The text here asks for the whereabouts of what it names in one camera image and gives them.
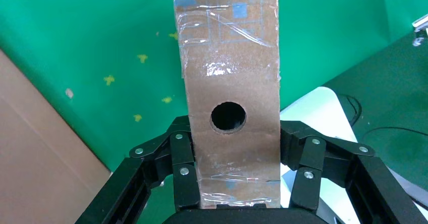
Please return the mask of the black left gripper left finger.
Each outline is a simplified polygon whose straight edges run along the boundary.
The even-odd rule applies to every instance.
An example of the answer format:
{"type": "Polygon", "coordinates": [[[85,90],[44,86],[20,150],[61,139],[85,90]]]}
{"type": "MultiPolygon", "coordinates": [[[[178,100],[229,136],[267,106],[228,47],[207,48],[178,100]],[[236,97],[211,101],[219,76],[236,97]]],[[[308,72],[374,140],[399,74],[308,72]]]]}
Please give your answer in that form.
{"type": "Polygon", "coordinates": [[[136,223],[153,188],[173,175],[175,211],[200,205],[188,116],[174,119],[162,135],[131,149],[77,223],[136,223]]]}

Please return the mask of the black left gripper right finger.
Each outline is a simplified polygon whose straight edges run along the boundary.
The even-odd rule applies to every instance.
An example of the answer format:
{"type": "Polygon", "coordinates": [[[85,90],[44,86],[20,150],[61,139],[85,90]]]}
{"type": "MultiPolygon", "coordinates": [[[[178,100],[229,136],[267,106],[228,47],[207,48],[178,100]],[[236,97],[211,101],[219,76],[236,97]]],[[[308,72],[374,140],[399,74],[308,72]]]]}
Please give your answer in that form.
{"type": "Polygon", "coordinates": [[[360,223],[426,223],[375,151],[328,137],[300,121],[281,121],[281,163],[296,172],[289,207],[303,223],[316,215],[322,179],[344,188],[360,223]]]}

